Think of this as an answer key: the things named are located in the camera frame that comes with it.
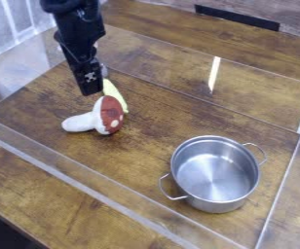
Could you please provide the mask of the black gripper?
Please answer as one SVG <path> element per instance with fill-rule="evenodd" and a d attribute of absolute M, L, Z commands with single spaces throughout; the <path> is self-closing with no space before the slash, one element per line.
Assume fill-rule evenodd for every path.
<path fill-rule="evenodd" d="M 58 25 L 54 39 L 74 70 L 81 93 L 89 96 L 103 90 L 101 63 L 97 59 L 90 60 L 95 56 L 93 45 L 106 34 L 101 11 L 98 8 L 75 8 L 54 18 Z"/>

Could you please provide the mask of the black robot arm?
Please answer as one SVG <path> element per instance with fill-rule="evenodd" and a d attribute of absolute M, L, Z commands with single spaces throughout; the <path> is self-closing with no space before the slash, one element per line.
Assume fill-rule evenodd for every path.
<path fill-rule="evenodd" d="M 54 39 L 60 45 L 81 93 L 103 90 L 95 42 L 106 35 L 99 0 L 39 0 L 56 22 Z"/>

